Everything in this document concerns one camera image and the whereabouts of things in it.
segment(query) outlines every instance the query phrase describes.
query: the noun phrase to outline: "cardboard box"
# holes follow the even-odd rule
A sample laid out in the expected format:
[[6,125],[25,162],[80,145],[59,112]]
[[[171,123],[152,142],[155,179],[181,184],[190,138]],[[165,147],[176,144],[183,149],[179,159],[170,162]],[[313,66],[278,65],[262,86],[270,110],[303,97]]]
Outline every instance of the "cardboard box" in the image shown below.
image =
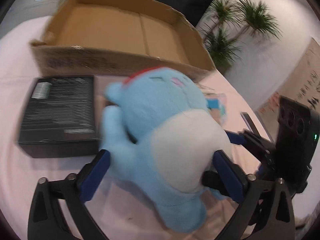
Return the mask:
[[44,77],[163,65],[200,80],[215,70],[198,31],[154,0],[66,0],[31,47]]

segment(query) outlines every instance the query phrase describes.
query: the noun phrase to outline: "plush toy eye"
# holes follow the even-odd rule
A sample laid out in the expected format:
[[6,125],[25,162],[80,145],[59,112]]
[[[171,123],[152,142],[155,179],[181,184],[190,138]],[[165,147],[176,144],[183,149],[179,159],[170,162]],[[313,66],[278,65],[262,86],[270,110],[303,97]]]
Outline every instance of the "plush toy eye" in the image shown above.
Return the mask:
[[152,79],[154,81],[164,81],[164,79],[162,77],[150,77],[150,79]]

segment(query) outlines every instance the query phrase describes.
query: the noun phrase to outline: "blue plush toy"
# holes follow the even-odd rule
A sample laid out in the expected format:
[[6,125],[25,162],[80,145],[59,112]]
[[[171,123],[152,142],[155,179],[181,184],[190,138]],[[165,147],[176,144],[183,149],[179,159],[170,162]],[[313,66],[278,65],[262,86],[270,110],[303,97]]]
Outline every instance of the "blue plush toy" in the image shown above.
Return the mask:
[[118,105],[103,114],[102,148],[111,153],[108,174],[137,184],[167,227],[199,228],[206,218],[201,175],[215,151],[231,158],[228,136],[208,113],[202,92],[184,74],[161,67],[111,84],[106,97]]

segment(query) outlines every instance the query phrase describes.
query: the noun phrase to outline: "potted plant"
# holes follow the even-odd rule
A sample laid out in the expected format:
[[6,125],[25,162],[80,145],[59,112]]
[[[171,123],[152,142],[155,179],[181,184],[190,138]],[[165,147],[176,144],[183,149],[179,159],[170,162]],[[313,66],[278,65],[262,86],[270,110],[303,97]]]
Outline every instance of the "potted plant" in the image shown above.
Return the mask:
[[[211,26],[205,24],[207,30],[202,29],[203,40],[213,62],[223,75],[235,59],[241,59],[236,54],[241,51],[236,42],[243,34],[249,33],[253,38],[280,38],[278,21],[268,10],[268,6],[262,1],[214,0],[211,3],[205,15],[213,23]],[[230,38],[228,32],[233,28],[236,28],[237,33]]]

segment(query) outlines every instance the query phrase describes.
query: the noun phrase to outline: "barcode label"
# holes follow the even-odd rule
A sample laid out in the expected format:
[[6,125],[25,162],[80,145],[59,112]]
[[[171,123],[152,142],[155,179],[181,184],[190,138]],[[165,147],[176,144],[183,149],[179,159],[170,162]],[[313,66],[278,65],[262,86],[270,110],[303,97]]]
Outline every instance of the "barcode label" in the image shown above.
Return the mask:
[[51,83],[41,82],[36,85],[35,90],[33,90],[32,98],[35,99],[47,99],[49,96]]

